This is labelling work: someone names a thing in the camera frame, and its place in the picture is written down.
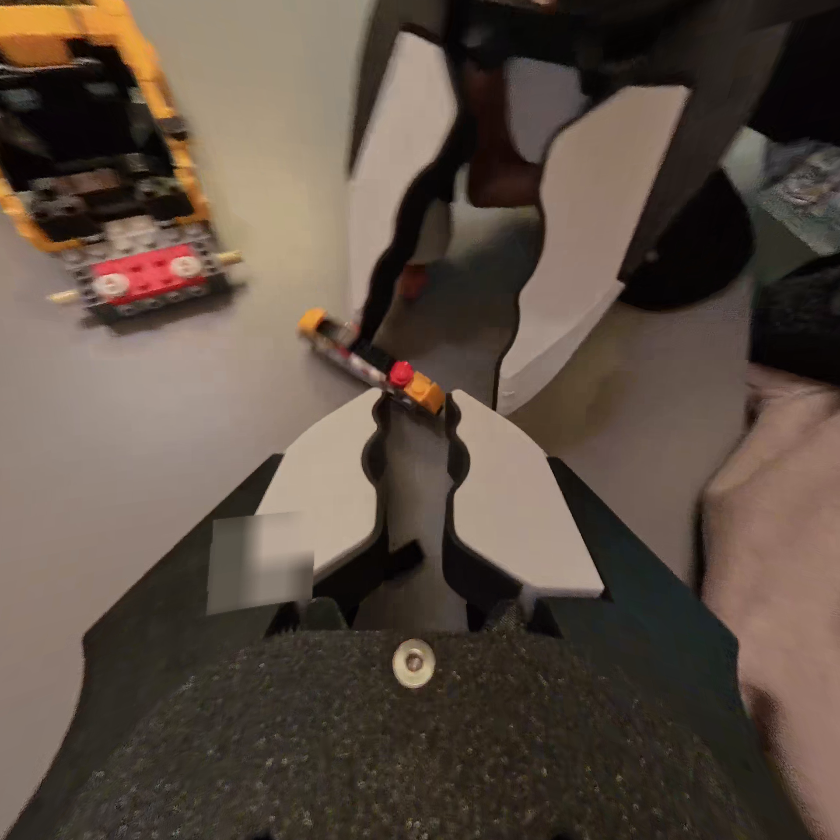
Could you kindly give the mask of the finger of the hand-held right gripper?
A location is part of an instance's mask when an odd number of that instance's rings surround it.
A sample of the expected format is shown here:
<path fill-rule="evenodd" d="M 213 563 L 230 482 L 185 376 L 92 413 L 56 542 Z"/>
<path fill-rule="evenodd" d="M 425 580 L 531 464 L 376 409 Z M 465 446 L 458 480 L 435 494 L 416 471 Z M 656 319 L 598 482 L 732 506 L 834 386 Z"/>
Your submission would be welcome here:
<path fill-rule="evenodd" d="M 625 87 L 553 139 L 540 185 L 542 250 L 499 362 L 499 414 L 540 394 L 624 289 L 618 274 L 689 97 L 682 86 Z"/>
<path fill-rule="evenodd" d="M 446 256 L 455 176 L 472 135 L 443 47 L 400 32 L 349 179 L 347 294 L 356 350 L 374 345 L 404 269 Z"/>

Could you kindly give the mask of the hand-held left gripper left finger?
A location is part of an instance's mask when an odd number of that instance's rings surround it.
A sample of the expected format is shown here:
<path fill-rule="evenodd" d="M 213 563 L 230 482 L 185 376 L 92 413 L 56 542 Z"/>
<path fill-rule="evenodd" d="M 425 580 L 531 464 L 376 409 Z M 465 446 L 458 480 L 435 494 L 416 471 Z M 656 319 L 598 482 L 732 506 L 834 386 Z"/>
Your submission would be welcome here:
<path fill-rule="evenodd" d="M 371 388 L 299 436 L 257 507 L 258 516 L 301 516 L 316 580 L 343 565 L 374 534 L 377 491 L 364 471 L 363 455 L 380 429 L 374 409 L 382 398 Z"/>

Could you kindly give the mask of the person's right hand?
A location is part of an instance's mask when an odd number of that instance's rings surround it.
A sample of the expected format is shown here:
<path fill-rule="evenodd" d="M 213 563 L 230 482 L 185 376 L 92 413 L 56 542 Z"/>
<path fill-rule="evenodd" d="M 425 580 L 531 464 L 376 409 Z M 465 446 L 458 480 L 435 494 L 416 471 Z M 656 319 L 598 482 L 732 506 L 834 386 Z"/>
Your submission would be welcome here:
<path fill-rule="evenodd" d="M 465 106 L 476 124 L 476 147 L 469 162 L 467 197 L 474 207 L 534 207 L 539 203 L 540 164 L 526 161 L 510 133 L 508 85 L 504 69 L 462 69 Z"/>

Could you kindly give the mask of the orange lego car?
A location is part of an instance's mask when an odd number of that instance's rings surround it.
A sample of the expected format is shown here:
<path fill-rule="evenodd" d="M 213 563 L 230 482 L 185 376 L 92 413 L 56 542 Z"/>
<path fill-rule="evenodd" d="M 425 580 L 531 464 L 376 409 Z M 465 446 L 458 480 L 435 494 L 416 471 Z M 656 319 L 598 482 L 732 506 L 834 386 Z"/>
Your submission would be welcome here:
<path fill-rule="evenodd" d="M 190 133 L 122 1 L 1 2 L 2 209 L 113 324 L 228 294 Z"/>

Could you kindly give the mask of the person's black fleece jacket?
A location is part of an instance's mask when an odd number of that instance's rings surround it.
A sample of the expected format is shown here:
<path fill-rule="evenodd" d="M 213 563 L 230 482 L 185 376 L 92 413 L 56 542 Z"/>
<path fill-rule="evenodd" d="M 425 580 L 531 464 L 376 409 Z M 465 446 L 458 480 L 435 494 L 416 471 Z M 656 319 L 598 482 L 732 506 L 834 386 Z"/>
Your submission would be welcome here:
<path fill-rule="evenodd" d="M 762 285 L 752 305 L 749 359 L 839 386 L 839 255 Z"/>

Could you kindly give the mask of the red white orange lego strip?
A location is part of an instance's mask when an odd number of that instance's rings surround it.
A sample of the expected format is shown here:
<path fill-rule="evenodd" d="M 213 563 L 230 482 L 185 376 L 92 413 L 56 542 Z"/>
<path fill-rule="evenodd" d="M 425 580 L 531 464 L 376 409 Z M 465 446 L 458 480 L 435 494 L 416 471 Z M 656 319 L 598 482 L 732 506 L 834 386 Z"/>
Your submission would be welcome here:
<path fill-rule="evenodd" d="M 297 333 L 315 354 L 406 409 L 429 417 L 442 412 L 445 393 L 438 384 L 409 362 L 362 340 L 352 323 L 333 318 L 322 308 L 312 308 L 299 319 Z"/>

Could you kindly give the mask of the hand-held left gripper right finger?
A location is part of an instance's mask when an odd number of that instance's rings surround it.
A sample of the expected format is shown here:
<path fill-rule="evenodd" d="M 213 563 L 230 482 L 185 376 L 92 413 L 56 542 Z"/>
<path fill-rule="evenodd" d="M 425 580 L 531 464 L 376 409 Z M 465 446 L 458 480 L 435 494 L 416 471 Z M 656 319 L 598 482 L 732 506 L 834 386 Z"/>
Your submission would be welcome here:
<path fill-rule="evenodd" d="M 442 562 L 467 603 L 597 599 L 605 584 L 546 453 L 462 390 L 447 394 Z"/>

